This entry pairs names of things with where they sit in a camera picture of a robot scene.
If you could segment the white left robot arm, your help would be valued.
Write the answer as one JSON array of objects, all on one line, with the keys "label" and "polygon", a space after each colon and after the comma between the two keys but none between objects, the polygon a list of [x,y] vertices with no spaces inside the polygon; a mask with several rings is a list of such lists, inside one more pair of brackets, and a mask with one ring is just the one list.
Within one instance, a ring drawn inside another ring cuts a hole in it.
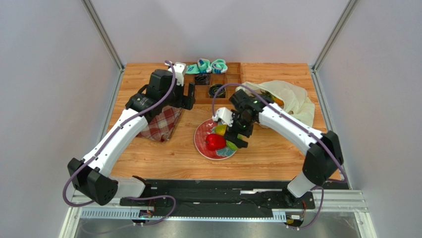
[{"label": "white left robot arm", "polygon": [[75,206],[66,197],[71,184],[90,199],[88,202],[101,206],[113,198],[140,197],[146,187],[140,178],[110,178],[110,173],[120,155],[131,141],[150,122],[159,116],[165,107],[191,110],[195,103],[194,83],[189,83],[188,95],[184,95],[186,65],[177,62],[168,69],[157,69],[144,85],[126,103],[118,121],[106,136],[82,159],[73,158],[67,165],[70,179],[66,182],[62,196],[64,201]]}]

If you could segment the translucent white plastic bag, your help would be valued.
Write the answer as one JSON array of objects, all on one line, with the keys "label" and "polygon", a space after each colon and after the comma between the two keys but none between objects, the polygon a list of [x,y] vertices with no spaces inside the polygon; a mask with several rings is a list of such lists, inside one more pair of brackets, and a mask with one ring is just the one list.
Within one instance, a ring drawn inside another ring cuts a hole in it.
[{"label": "translucent white plastic bag", "polygon": [[299,86],[282,80],[263,83],[243,83],[261,96],[269,94],[285,112],[292,115],[307,126],[312,127],[315,118],[315,104],[308,97],[307,91]]}]

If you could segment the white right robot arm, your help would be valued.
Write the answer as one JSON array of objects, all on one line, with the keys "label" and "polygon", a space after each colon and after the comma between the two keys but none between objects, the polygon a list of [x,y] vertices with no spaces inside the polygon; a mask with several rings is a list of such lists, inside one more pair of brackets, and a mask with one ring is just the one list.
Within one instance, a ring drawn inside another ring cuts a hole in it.
[{"label": "white right robot arm", "polygon": [[335,132],[322,132],[309,127],[270,98],[258,94],[252,97],[244,90],[238,90],[229,101],[234,109],[219,108],[212,117],[213,121],[222,121],[227,125],[225,139],[238,148],[246,148],[248,143],[238,135],[250,137],[254,124],[258,123],[288,139],[305,155],[302,171],[284,189],[288,198],[301,198],[312,188],[322,186],[335,171],[342,169],[344,159]]}]

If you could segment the red fake bell pepper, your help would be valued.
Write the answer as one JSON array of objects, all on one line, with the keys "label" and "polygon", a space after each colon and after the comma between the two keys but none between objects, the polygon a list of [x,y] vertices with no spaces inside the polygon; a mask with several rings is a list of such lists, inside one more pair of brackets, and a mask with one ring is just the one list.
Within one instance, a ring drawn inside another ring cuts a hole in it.
[{"label": "red fake bell pepper", "polygon": [[223,136],[215,133],[207,135],[205,139],[206,147],[210,151],[220,150],[226,147],[226,140]]}]

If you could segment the yellow fake mango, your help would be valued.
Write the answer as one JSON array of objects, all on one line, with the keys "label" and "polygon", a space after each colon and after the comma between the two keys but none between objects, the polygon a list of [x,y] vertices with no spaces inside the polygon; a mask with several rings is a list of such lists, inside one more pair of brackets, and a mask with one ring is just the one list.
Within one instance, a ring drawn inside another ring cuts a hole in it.
[{"label": "yellow fake mango", "polygon": [[226,133],[227,125],[226,124],[219,124],[214,128],[214,132],[217,135],[224,136]]}]

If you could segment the fake pineapple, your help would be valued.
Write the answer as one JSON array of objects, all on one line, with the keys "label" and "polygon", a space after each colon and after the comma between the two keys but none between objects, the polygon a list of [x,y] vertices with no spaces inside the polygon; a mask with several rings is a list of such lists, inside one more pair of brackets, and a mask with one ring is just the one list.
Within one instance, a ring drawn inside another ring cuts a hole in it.
[{"label": "fake pineapple", "polygon": [[267,97],[267,98],[271,98],[271,100],[273,100],[275,103],[277,103],[282,109],[284,108],[284,101],[278,97],[276,97],[275,95],[271,94],[270,92],[266,91],[266,90],[260,90],[260,95],[263,97]]}]

